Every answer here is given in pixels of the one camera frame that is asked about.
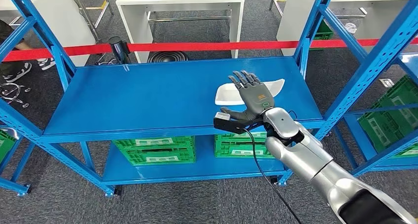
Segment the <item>red rope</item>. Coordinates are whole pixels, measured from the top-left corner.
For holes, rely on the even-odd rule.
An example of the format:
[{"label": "red rope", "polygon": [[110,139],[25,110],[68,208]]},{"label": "red rope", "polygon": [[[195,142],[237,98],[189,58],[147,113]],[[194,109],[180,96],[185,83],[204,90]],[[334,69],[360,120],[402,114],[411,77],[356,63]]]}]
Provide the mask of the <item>red rope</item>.
[{"label": "red rope", "polygon": [[[359,39],[362,46],[373,46],[379,39]],[[130,51],[206,51],[206,50],[269,50],[296,48],[298,41],[242,41],[242,42],[181,42],[181,43],[129,43]],[[418,44],[418,38],[411,44]],[[314,40],[311,48],[338,48],[347,45],[339,39]],[[90,55],[112,52],[109,44],[83,45],[65,47],[69,56]],[[13,50],[4,61],[34,60],[52,57],[46,48],[34,50]]]}]

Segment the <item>robotic arm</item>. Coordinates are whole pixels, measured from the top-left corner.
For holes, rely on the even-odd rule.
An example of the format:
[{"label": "robotic arm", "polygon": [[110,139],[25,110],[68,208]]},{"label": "robotic arm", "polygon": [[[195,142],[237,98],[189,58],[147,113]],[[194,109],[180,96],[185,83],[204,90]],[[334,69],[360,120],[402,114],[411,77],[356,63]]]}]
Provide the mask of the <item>robotic arm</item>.
[{"label": "robotic arm", "polygon": [[237,71],[229,76],[247,109],[234,112],[221,108],[213,120],[215,128],[244,133],[264,125],[266,147],[296,176],[312,185],[344,224],[416,224],[415,219],[384,192],[353,177],[340,167],[302,124],[282,108],[274,107],[267,87],[254,74]]}]

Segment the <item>green crate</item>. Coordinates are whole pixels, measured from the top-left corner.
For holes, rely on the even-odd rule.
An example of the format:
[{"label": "green crate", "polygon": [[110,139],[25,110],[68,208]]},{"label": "green crate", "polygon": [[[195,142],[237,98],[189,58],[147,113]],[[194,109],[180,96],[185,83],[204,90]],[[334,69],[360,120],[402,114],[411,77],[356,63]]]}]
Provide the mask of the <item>green crate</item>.
[{"label": "green crate", "polygon": [[413,144],[409,148],[403,150],[402,152],[396,154],[392,158],[400,157],[417,157],[418,156],[418,144]]},{"label": "green crate", "polygon": [[[253,157],[252,143],[250,142],[221,142],[215,143],[216,157]],[[267,150],[264,142],[255,143],[257,157],[274,158]]]},{"label": "green crate", "polygon": [[[254,132],[251,133],[255,142],[265,142],[267,132]],[[248,133],[243,134],[217,134],[215,135],[215,141],[218,142],[251,142],[251,137]]]},{"label": "green crate", "polygon": [[196,162],[194,136],[115,140],[113,143],[134,166]]},{"label": "green crate", "polygon": [[[273,158],[265,146],[267,133],[256,132],[251,134],[255,141],[256,155],[264,158]],[[253,157],[252,153],[252,142],[247,133],[215,135],[216,157]]]},{"label": "green crate", "polygon": [[[381,107],[418,103],[418,86],[406,75],[378,101]],[[418,108],[391,110],[388,113],[399,125],[404,135],[418,128]]]},{"label": "green crate", "polygon": [[[318,27],[318,31],[316,31],[314,40],[329,40],[332,38],[332,35],[334,32],[332,32],[331,28],[328,27],[326,22],[323,20],[321,24]],[[323,48],[310,48],[309,50],[323,50]]]},{"label": "green crate", "polygon": [[369,112],[358,119],[377,152],[385,150],[404,134],[388,112]]},{"label": "green crate", "polygon": [[[412,103],[418,103],[418,86],[406,75],[375,102],[372,109]],[[380,152],[418,128],[418,108],[368,112],[358,121],[376,151]],[[408,150],[409,148],[395,157],[402,156]]]},{"label": "green crate", "polygon": [[15,141],[15,138],[0,129],[0,162],[3,161],[6,154],[12,149]]}]

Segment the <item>white plate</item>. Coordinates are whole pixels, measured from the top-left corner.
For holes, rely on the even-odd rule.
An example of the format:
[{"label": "white plate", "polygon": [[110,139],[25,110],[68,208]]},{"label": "white plate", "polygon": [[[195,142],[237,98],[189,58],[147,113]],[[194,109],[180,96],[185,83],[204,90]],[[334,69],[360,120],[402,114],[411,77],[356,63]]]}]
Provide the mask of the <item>white plate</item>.
[{"label": "white plate", "polygon": [[[273,97],[281,91],[284,85],[284,79],[276,81],[264,82]],[[216,91],[215,104],[220,106],[234,106],[243,105],[238,89],[233,83],[226,83],[221,85]]]}]

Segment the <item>sneaker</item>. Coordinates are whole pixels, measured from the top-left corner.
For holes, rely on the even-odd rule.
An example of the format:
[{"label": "sneaker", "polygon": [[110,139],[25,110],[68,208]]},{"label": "sneaker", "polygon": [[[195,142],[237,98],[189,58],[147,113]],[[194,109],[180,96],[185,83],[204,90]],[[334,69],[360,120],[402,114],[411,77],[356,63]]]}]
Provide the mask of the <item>sneaker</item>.
[{"label": "sneaker", "polygon": [[37,61],[42,70],[47,70],[55,65],[54,58],[37,59]]},{"label": "sneaker", "polygon": [[23,68],[20,70],[20,72],[18,72],[15,75],[3,75],[3,78],[4,78],[4,80],[6,80],[6,82],[14,82],[14,81],[20,79],[27,72],[29,72],[31,70],[31,68],[32,68],[31,63],[25,63]]}]

